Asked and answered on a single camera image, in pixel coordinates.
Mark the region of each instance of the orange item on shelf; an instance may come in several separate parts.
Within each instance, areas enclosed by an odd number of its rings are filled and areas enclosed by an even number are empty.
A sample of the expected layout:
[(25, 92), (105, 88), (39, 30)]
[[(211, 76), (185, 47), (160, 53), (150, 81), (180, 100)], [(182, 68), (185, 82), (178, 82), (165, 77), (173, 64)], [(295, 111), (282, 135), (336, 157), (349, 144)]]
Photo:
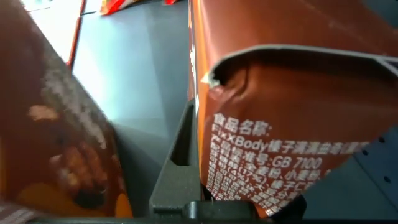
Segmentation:
[(110, 15), (140, 0), (102, 0), (100, 13)]
[(397, 89), (388, 82), (395, 76), (264, 49), (398, 56), (396, 30), (362, 1), (190, 0), (189, 7), (188, 95), (196, 98), (201, 182), (215, 199), (250, 200), (270, 216), (398, 122)]

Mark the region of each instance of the food package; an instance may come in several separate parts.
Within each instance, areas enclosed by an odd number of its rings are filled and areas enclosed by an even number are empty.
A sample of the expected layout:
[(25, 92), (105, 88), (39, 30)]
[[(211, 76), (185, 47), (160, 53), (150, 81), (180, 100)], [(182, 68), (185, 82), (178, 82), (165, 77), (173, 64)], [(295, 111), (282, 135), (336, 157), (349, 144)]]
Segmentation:
[(131, 217), (113, 129), (18, 0), (0, 1), (1, 200)]
[(102, 0), (100, 13), (102, 15), (110, 15), (139, 0)]
[(188, 95), (196, 98), (201, 181), (215, 199), (250, 200), (260, 217), (271, 216), (398, 121), (396, 86), (370, 65), (274, 58), (259, 46), (398, 56), (398, 33), (362, 1), (189, 7)]
[(0, 223), (25, 224), (46, 214), (12, 203), (0, 201)]

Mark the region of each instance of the orange packaging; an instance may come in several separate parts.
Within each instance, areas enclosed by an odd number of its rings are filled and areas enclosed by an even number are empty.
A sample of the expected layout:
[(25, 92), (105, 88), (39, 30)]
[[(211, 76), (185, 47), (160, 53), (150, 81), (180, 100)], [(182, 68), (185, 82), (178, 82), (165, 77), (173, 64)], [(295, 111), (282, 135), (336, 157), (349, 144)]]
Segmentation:
[(104, 114), (19, 1), (0, 1), (1, 200), (60, 216), (131, 217)]
[(113, 14), (139, 0), (102, 0), (100, 13), (102, 15)]
[(397, 32), (361, 1), (189, 7), (188, 95), (197, 99), (201, 181), (215, 199), (250, 200), (260, 217), (271, 216), (398, 122), (396, 75), (281, 47), (397, 56)]

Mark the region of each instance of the snack bag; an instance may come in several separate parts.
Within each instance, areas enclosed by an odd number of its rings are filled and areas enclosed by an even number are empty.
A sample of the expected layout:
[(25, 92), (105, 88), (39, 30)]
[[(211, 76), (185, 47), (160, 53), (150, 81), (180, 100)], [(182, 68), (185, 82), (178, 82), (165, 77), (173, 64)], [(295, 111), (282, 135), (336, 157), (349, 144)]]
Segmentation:
[(362, 1), (189, 6), (189, 95), (201, 181), (215, 199), (250, 200), (271, 216), (398, 122), (396, 75), (282, 47), (398, 56), (396, 31)]
[(59, 216), (131, 217), (106, 117), (18, 0), (0, 1), (0, 196)]
[(102, 15), (110, 15), (139, 0), (102, 0), (100, 13)]
[(25, 224), (44, 216), (46, 215), (38, 211), (0, 201), (0, 223)]

